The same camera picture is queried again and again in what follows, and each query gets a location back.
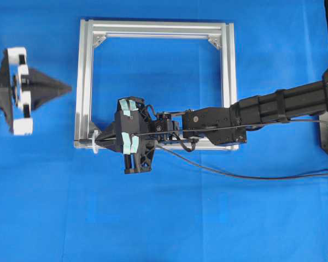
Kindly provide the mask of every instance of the tape strip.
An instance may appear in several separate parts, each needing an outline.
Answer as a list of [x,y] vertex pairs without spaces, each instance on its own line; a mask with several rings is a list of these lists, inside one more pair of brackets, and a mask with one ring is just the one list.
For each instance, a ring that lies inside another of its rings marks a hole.
[[122,111],[124,112],[125,116],[130,116],[130,110],[127,106],[127,101],[125,99],[120,99],[119,104],[121,106]]
[[121,132],[123,146],[122,153],[123,154],[131,154],[131,141],[128,133]]
[[136,110],[138,110],[138,108],[136,107],[135,101],[129,100],[129,104],[130,104],[130,111],[136,111]]
[[138,136],[133,136],[132,137],[132,145],[131,145],[131,153],[136,153],[138,149],[138,144],[139,144],[139,137]]

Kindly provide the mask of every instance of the black cable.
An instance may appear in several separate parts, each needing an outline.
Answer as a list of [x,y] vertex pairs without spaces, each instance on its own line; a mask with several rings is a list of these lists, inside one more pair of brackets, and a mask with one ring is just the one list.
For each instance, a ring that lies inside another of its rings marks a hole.
[[155,117],[157,117],[157,114],[155,113],[154,107],[153,107],[152,105],[146,105],[146,109],[147,109],[148,107],[151,108],[151,111],[152,111],[153,115],[154,115]]
[[196,142],[193,140],[191,142],[191,148],[188,148],[184,143],[183,141],[181,140],[181,138],[176,134],[176,133],[173,133],[173,135],[176,137],[176,139],[179,141],[181,147],[186,151],[186,152],[192,152],[196,149]]
[[265,181],[277,181],[277,180],[292,180],[292,179],[300,179],[300,178],[309,178],[309,177],[325,177],[328,176],[328,173],[323,173],[323,174],[306,174],[306,175],[293,175],[293,176],[278,176],[278,177],[262,177],[262,176],[243,176],[243,175],[236,175],[233,173],[229,173],[229,172],[223,172],[217,169],[213,169],[213,168],[209,168],[207,166],[204,165],[199,165],[169,149],[166,149],[160,145],[156,145],[158,148],[173,154],[174,156],[181,158],[182,160],[186,161],[187,163],[194,165],[198,168],[202,168],[204,170],[207,170],[209,172],[213,172],[219,175],[224,175],[224,176],[229,176],[229,177],[234,177],[234,178],[242,178],[242,179],[249,179],[249,180],[265,180]]
[[[314,122],[314,123],[321,123],[321,124],[328,124],[328,121],[324,120],[314,120],[314,119],[296,119],[296,120],[289,120],[289,122]],[[233,129],[233,128],[240,128],[240,127],[264,127],[270,126],[273,124],[283,124],[281,122],[270,122],[270,123],[263,123],[263,124],[240,124],[238,126],[233,127],[216,127],[216,128],[205,128],[205,129],[178,129],[175,132],[207,132],[207,131],[217,131],[217,130],[224,130],[224,129]],[[161,132],[148,132],[148,133],[140,133],[135,135],[161,135],[161,134],[170,134],[173,131],[161,131]]]

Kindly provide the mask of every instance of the blue fabric surface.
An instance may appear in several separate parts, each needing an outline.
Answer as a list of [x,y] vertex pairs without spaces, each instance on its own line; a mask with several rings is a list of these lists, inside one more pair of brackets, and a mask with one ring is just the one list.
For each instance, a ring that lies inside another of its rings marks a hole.
[[[73,148],[79,20],[235,23],[238,98],[321,79],[328,67],[323,1],[0,1],[0,60],[25,46],[28,64],[72,85],[32,114],[30,137],[0,112],[0,261],[328,261],[328,178],[253,182],[213,175],[165,152],[151,173],[123,157]],[[219,59],[207,41],[108,39],[95,51],[93,120],[116,99],[157,111],[219,105]],[[243,175],[328,168],[311,123],[248,134],[236,152],[182,154]]]

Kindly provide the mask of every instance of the aluminum frame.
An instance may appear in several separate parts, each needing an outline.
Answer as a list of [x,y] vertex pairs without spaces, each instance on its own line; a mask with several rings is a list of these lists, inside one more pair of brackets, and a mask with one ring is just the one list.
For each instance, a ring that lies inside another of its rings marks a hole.
[[[99,128],[91,121],[93,51],[109,37],[206,39],[220,50],[221,101],[230,107],[237,101],[235,32],[233,23],[153,22],[80,20],[77,104],[75,109],[75,148],[95,148],[91,139]],[[163,145],[182,149],[180,145]],[[235,146],[215,146],[207,138],[197,150],[236,150]]]

